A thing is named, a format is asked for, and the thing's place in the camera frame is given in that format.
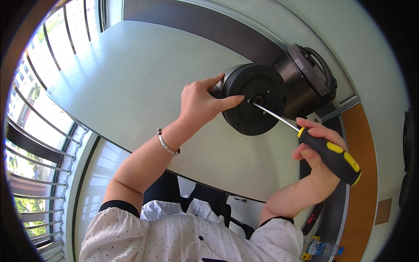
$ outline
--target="bracelet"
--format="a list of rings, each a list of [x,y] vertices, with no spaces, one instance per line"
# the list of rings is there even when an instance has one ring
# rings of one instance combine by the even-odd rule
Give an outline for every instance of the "bracelet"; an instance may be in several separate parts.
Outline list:
[[[179,148],[178,149],[178,151],[177,152],[173,152],[167,145],[166,145],[166,143],[163,141],[163,139],[161,138],[161,131],[162,131],[162,129],[161,128],[158,128],[157,129],[157,135],[158,135],[158,138],[160,139],[160,142],[161,142],[161,144],[163,145],[163,147],[167,150],[167,152],[169,152],[170,154],[172,154],[172,155],[174,155],[174,156],[177,156],[178,154],[180,154],[181,153],[181,149]]]

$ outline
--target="screwdriver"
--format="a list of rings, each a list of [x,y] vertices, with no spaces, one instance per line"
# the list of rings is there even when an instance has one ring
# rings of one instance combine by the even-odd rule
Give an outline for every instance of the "screwdriver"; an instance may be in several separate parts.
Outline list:
[[[360,166],[348,152],[343,150],[343,148],[333,144],[323,137],[312,137],[307,132],[308,128],[302,127],[301,129],[298,129],[287,120],[283,119],[274,112],[267,110],[263,106],[256,103],[253,103],[253,105],[262,109],[276,119],[283,121],[285,124],[297,131],[298,141],[300,143],[307,144],[313,150],[317,151],[326,166],[329,167],[329,169],[343,182],[353,186],[359,181],[361,177]]]

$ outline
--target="screwdriver handle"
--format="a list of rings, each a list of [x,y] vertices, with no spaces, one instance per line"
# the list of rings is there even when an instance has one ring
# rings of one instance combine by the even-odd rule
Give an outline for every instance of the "screwdriver handle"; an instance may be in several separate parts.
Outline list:
[[[338,178],[351,186],[355,185],[361,177],[361,169],[353,157],[340,146],[323,137],[313,137],[307,131],[308,128],[302,127],[298,132],[298,140],[317,151]]]

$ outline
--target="white table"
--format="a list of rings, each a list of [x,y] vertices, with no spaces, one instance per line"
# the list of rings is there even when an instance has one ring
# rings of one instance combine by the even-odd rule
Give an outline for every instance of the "white table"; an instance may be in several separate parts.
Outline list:
[[[185,84],[251,61],[200,36],[122,21],[62,65],[49,96],[109,141],[133,152],[180,112]],[[219,114],[181,148],[168,169],[247,198],[267,201],[298,180],[293,129],[278,123],[259,136],[234,130]]]

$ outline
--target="water bottle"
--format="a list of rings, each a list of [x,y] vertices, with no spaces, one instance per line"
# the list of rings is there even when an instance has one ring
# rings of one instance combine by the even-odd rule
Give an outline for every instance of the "water bottle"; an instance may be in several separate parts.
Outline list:
[[[324,257],[331,257],[335,254],[341,255],[343,252],[343,247],[338,249],[338,245],[334,243],[320,242],[313,239],[306,240],[304,246],[303,252]]]

